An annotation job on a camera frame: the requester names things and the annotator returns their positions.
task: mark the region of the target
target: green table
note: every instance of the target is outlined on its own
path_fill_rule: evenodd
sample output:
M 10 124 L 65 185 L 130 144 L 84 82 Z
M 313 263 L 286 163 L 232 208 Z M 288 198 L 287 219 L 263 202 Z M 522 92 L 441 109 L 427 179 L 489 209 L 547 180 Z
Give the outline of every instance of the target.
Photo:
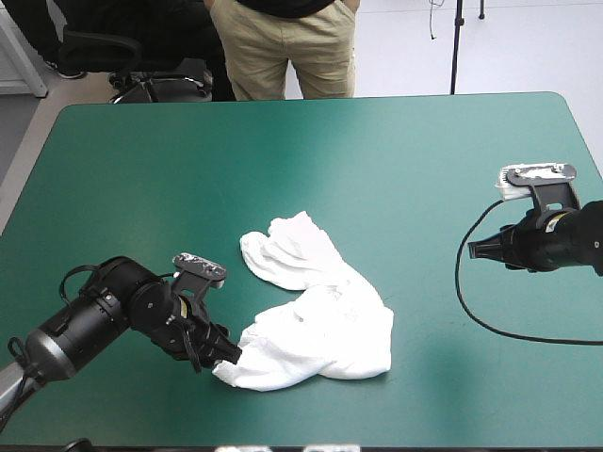
M 159 273 L 189 250 L 229 269 L 207 303 L 237 338 L 297 296 L 256 279 L 238 239 L 307 210 L 395 311 L 392 370 L 260 394 L 129 331 L 23 406 L 2 443 L 602 445 L 603 349 L 495 336 L 454 294 L 456 248 L 496 200 L 498 170 L 542 161 L 575 165 L 584 202 L 603 197 L 552 93 L 65 109 L 0 238 L 2 337 L 57 310 L 73 266 L 125 254 Z M 475 238 L 529 207 L 504 204 Z M 503 329 L 603 336 L 591 268 L 530 275 L 466 259 L 463 279 L 467 302 Z

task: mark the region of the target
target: person's hand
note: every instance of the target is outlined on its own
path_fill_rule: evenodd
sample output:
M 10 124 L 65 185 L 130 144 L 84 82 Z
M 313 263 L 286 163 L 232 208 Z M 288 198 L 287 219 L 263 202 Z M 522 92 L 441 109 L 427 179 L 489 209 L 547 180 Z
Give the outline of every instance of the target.
M 360 0 L 342 0 L 343 4 L 350 9 L 354 14 L 360 7 Z

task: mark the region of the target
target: wire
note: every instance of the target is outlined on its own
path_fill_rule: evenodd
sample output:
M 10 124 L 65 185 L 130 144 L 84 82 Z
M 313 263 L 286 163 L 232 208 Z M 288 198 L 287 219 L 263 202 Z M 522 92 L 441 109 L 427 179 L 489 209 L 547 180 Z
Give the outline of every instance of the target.
M 461 269 L 461 257 L 463 256 L 464 245 L 466 244 L 467 240 L 469 239 L 469 236 L 471 236 L 471 234 L 473 234 L 473 232 L 476 230 L 476 228 L 481 224 L 483 219 L 486 218 L 486 216 L 490 212 L 492 212 L 495 208 L 500 206 L 502 203 L 503 203 L 503 201 L 497 201 L 497 202 L 493 203 L 480 215 L 480 217 L 473 224 L 473 226 L 471 226 L 471 228 L 469 228 L 469 231 L 467 231 L 467 234 L 464 235 L 463 240 L 461 241 L 461 246 L 459 247 L 459 250 L 456 253 L 456 266 L 454 268 L 454 283 L 456 286 L 456 295 L 459 298 L 459 301 L 461 302 L 461 306 L 463 307 L 463 310 L 465 311 L 465 313 L 471 318 L 471 320 L 476 322 L 481 327 L 484 327 L 487 330 L 489 330 L 495 334 L 499 334 L 499 335 L 505 336 L 505 337 L 511 337 L 512 339 L 518 339 L 521 341 L 530 341 L 530 342 L 540 342 L 540 343 L 545 343 L 545 344 L 561 344 L 561 345 L 568 345 L 568 346 L 603 346 L 603 341 L 585 341 L 585 340 L 581 340 L 581 339 L 558 339 L 558 338 L 539 337 L 539 336 L 527 336 L 524 334 L 517 334 L 514 332 L 499 330 L 498 328 L 495 328 L 495 327 L 487 324 L 480 318 L 478 318 L 468 308 L 468 306 L 464 302 L 463 293 L 461 291 L 460 277 L 459 277 L 459 273 L 460 273 L 460 269 Z
M 8 420 L 12 416 L 12 414 L 17 409 L 19 400 L 23 396 L 23 392 L 25 389 L 25 384 L 27 383 L 27 379 L 34 378 L 33 369 L 31 368 L 31 361 L 29 360 L 29 354 L 27 353 L 26 348 L 23 345 L 23 342 L 18 337 L 11 337 L 8 340 L 8 351 L 15 358 L 15 361 L 18 365 L 22 367 L 24 370 L 23 376 L 21 377 L 21 381 L 19 381 L 19 385 L 15 390 L 15 394 L 10 400 L 8 405 L 8 409 L 6 410 L 2 419 L 0 419 L 0 434 L 4 431 L 4 428 L 7 426 Z
M 65 293 L 65 283 L 67 282 L 67 280 L 69 280 L 73 275 L 77 273 L 82 273 L 84 271 L 95 272 L 97 270 L 98 266 L 77 266 L 76 268 L 69 270 L 67 274 L 63 277 L 63 281 L 60 282 L 60 286 L 58 287 L 58 294 L 70 310 L 72 309 L 72 303 L 67 298 L 67 294 Z
M 432 40 L 434 40 L 436 37 L 433 35 L 433 7 L 437 7 L 438 9 L 440 9 L 442 6 L 444 6 L 444 2 L 446 2 L 446 0 L 442 0 L 440 3 L 437 3 L 435 0 L 428 0 L 429 4 L 430 4 L 430 35 L 432 36 Z

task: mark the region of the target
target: tripod stand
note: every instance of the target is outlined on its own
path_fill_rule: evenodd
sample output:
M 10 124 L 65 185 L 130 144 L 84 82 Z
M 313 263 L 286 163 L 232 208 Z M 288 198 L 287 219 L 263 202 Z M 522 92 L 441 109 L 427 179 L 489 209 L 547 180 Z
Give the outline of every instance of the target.
M 484 1 L 480 0 L 480 19 L 485 16 Z M 464 25 L 463 18 L 463 0 L 456 0 L 456 16 L 454 18 L 454 51 L 452 52 L 452 77 L 450 80 L 450 94 L 454 94 L 456 90 L 456 72 L 459 58 L 459 38 L 461 37 L 461 27 Z

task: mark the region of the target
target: floor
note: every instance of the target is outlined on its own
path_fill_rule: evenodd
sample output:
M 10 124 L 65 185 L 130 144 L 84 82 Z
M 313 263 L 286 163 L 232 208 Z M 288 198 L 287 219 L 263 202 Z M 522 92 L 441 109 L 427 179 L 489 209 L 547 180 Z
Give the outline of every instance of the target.
M 603 0 L 485 3 L 482 21 L 479 0 L 464 2 L 457 93 L 560 93 L 603 170 Z M 432 40 L 429 0 L 363 0 L 356 31 L 356 96 L 447 94 L 455 6 L 445 0 L 434 10 Z M 35 53 L 28 52 L 40 67 Z M 65 81 L 41 68 L 41 76 L 50 90 L 46 99 L 0 97 L 0 232 L 60 109 L 105 102 L 113 93 L 102 74 Z M 301 97 L 295 82 L 289 71 L 287 98 Z M 165 94 L 172 101 L 202 100 L 181 89 Z

